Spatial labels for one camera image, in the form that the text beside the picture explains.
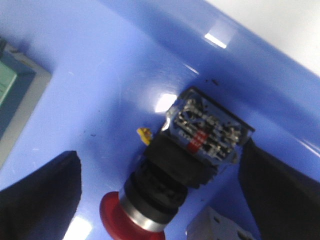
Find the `red button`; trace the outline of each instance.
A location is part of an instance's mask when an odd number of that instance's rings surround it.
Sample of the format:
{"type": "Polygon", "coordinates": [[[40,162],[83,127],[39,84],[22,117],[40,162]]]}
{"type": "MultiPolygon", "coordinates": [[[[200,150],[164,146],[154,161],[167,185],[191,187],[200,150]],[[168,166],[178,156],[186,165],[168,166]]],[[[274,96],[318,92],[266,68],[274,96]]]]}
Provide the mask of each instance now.
{"type": "Polygon", "coordinates": [[[163,231],[150,232],[136,225],[122,209],[117,191],[109,192],[102,198],[100,217],[114,240],[166,240],[163,231]]]}

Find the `blue plastic surface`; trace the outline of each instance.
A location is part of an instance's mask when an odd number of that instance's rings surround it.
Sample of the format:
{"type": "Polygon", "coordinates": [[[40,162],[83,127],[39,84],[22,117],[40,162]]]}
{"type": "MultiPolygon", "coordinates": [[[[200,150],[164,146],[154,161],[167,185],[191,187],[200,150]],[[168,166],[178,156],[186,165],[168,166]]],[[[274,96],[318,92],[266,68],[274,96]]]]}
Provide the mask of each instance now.
{"type": "MultiPolygon", "coordinates": [[[[165,121],[155,111],[161,96],[189,86],[253,126],[259,147],[320,181],[320,79],[201,0],[2,0],[0,35],[52,72],[0,170],[0,189],[76,150],[83,195],[75,229],[89,227],[73,239],[111,239],[102,196],[135,169],[145,148],[137,128],[156,131],[165,121]]],[[[193,190],[167,239],[185,240],[206,204],[259,239],[237,170],[193,190]]]]}

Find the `white surface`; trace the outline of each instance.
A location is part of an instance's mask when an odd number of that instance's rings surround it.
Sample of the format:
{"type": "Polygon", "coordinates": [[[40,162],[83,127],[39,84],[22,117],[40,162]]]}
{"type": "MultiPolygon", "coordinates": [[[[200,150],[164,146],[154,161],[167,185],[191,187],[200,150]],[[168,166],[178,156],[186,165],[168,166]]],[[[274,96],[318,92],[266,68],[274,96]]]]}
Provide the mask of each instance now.
{"type": "Polygon", "coordinates": [[[220,215],[210,206],[192,220],[187,227],[186,235],[187,240],[255,240],[250,232],[220,215]]]}
{"type": "Polygon", "coordinates": [[[320,0],[206,0],[320,76],[320,0]]]}

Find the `green component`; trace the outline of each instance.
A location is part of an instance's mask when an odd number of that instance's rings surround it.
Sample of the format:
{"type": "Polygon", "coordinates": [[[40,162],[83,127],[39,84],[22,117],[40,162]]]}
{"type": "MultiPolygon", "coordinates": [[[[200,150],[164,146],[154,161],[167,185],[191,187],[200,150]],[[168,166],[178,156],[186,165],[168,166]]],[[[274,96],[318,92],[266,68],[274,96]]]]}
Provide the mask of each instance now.
{"type": "Polygon", "coordinates": [[[0,139],[15,115],[36,73],[4,52],[0,57],[0,139]]]}
{"type": "Polygon", "coordinates": [[[0,106],[6,99],[11,86],[17,79],[17,73],[0,61],[0,106]]]}

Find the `silver metal ring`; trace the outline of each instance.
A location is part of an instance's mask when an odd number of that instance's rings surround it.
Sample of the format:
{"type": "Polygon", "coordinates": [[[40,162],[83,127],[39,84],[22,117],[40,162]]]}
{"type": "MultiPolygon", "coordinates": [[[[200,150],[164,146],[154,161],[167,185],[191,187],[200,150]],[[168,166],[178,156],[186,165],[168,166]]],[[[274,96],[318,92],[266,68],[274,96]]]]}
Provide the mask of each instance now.
{"type": "Polygon", "coordinates": [[[119,191],[120,205],[128,217],[139,227],[149,232],[159,233],[162,232],[167,224],[162,224],[151,220],[139,212],[129,201],[126,196],[125,190],[122,188],[119,191]]]}

